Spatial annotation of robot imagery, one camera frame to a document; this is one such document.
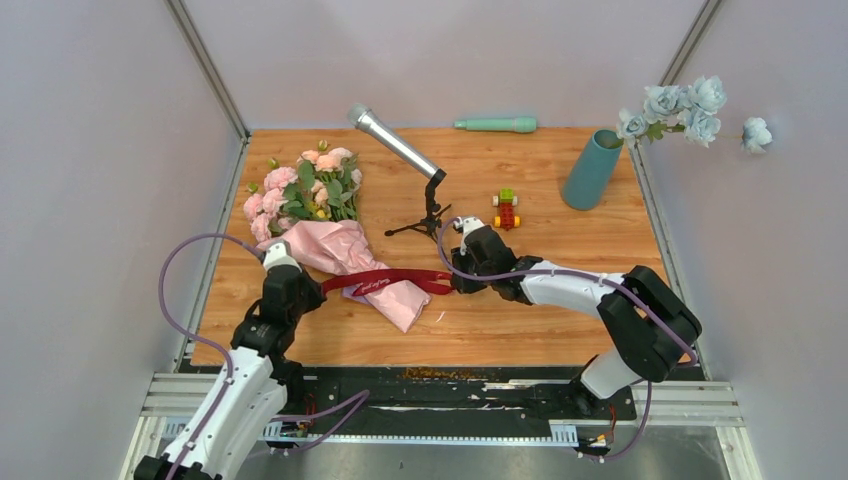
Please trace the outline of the dark red printed ribbon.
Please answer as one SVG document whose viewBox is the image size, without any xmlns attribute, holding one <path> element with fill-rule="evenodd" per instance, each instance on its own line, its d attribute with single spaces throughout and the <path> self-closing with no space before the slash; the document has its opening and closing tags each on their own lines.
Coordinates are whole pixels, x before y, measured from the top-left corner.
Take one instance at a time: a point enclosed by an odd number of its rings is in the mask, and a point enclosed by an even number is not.
<svg viewBox="0 0 848 480">
<path fill-rule="evenodd" d="M 426 293 L 448 295 L 454 291 L 454 288 L 450 284 L 443 284 L 442 280 L 450 281 L 451 279 L 452 274 L 444 271 L 394 268 L 377 269 L 340 275 L 325 280 L 322 283 L 322 291 L 324 294 L 327 294 L 333 290 L 353 287 L 352 295 L 356 297 L 375 293 L 395 283 L 409 282 Z"/>
</svg>

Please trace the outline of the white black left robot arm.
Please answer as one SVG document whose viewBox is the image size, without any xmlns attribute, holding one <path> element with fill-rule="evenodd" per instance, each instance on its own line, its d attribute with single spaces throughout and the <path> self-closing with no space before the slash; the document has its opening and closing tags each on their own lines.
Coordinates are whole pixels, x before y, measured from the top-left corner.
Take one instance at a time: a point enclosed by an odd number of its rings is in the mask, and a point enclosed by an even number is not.
<svg viewBox="0 0 848 480">
<path fill-rule="evenodd" d="M 300 365 L 284 354 L 301 316 L 324 301 L 319 283 L 298 263 L 268 267 L 262 296 L 236 329 L 213 387 L 161 454 L 142 457 L 133 477 L 234 478 L 272 416 L 304 405 Z"/>
</svg>

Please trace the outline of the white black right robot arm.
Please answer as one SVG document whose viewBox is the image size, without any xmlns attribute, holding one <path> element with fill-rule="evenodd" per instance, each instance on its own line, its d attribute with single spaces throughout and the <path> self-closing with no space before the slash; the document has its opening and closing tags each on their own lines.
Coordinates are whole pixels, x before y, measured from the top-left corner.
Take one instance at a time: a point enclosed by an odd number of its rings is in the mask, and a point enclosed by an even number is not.
<svg viewBox="0 0 848 480">
<path fill-rule="evenodd" d="M 620 390 L 640 381 L 659 383 L 679 366 L 698 360 L 702 333 L 696 316 L 651 268 L 595 273 L 566 268 L 537 256 L 517 256 L 500 235 L 475 216 L 450 223 L 461 240 L 441 255 L 454 288 L 491 288 L 511 302 L 560 307 L 602 322 L 612 348 L 593 357 L 568 384 L 577 413 L 596 417 Z"/>
</svg>

